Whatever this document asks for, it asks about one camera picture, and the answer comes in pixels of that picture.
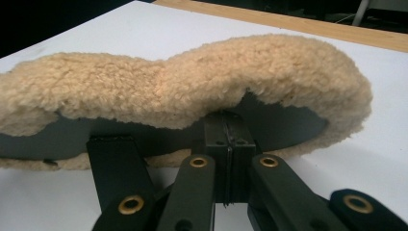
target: black bracket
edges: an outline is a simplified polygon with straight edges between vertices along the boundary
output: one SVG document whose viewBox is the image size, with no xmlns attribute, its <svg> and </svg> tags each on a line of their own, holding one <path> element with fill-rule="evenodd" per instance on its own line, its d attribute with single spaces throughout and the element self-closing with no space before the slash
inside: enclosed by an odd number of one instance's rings
<svg viewBox="0 0 408 231">
<path fill-rule="evenodd" d="M 248 203 L 255 231 L 398 230 L 408 226 L 362 192 L 314 194 L 277 156 L 261 154 L 243 119 L 207 115 L 204 137 L 191 145 L 170 187 L 155 192 L 143 155 L 130 136 L 87 144 L 102 215 L 94 231 L 214 230 L 215 203 Z"/>
</svg>

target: wooden strip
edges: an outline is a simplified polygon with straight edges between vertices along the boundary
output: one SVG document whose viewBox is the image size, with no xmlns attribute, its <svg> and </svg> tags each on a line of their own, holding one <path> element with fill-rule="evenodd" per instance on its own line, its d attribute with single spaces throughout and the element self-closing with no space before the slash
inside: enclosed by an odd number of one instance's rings
<svg viewBox="0 0 408 231">
<path fill-rule="evenodd" d="M 157 0 L 156 5 L 195 13 L 238 19 L 317 36 L 408 52 L 408 35 L 347 26 L 313 19 L 265 13 L 191 0 Z"/>
</svg>

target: sheepskin cover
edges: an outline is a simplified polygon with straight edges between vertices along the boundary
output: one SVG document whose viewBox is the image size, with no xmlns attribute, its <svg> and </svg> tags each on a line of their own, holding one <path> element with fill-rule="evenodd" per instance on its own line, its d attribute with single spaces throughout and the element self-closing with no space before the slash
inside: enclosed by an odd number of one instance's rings
<svg viewBox="0 0 408 231">
<path fill-rule="evenodd" d="M 315 38 L 287 35 L 230 38 L 164 61 L 57 53 L 0 74 L 0 92 L 0 133 L 15 137 L 33 136 L 58 115 L 183 129 L 236 106 L 246 92 L 265 104 L 307 107 L 328 121 L 314 139 L 273 151 L 279 156 L 310 153 L 360 131 L 372 99 L 368 79 L 344 52 Z M 88 157 L 79 154 L 57 167 L 6 158 L 0 167 L 88 168 Z M 188 155 L 180 150 L 148 161 L 176 167 Z"/>
</svg>

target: white tabletop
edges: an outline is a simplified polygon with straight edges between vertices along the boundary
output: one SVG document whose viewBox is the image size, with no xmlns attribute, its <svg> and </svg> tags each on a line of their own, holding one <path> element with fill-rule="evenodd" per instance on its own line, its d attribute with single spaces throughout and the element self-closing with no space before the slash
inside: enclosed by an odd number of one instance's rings
<svg viewBox="0 0 408 231">
<path fill-rule="evenodd" d="M 132 2 L 0 59 L 0 72 L 61 51 L 157 60 L 202 43 L 267 33 L 326 40 L 348 54 L 372 83 L 372 115 L 365 129 L 328 148 L 290 158 L 290 166 L 323 197 L 335 190 L 358 190 L 408 221 L 407 53 Z M 173 181 L 177 168 L 150 169 L 150 173 L 163 187 Z M 101 213 L 90 170 L 0 169 L 0 195 L 0 230 L 86 231 Z M 252 230 L 245 205 L 217 206 L 215 229 Z"/>
</svg>

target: brass rivet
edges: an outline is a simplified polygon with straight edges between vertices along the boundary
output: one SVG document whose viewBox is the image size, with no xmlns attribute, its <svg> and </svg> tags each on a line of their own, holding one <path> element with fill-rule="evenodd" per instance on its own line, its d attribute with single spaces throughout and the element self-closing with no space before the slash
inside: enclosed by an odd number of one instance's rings
<svg viewBox="0 0 408 231">
<path fill-rule="evenodd" d="M 207 164 L 207 160 L 201 157 L 194 158 L 190 161 L 190 165 L 193 167 L 204 167 Z"/>
<path fill-rule="evenodd" d="M 277 167 L 279 165 L 278 161 L 272 157 L 261 158 L 260 162 L 265 167 Z"/>
<path fill-rule="evenodd" d="M 355 204 L 353 200 L 361 202 L 361 205 Z M 372 211 L 374 211 L 372 205 L 365 198 L 359 195 L 353 194 L 346 195 L 343 198 L 343 202 L 348 208 L 361 214 L 369 214 L 372 213 Z"/>
<path fill-rule="evenodd" d="M 132 206 L 127 205 L 129 202 L 134 202 Z M 120 202 L 118 210 L 122 215 L 133 215 L 143 208 L 144 200 L 139 195 L 129 195 L 126 196 L 122 202 Z"/>
</svg>

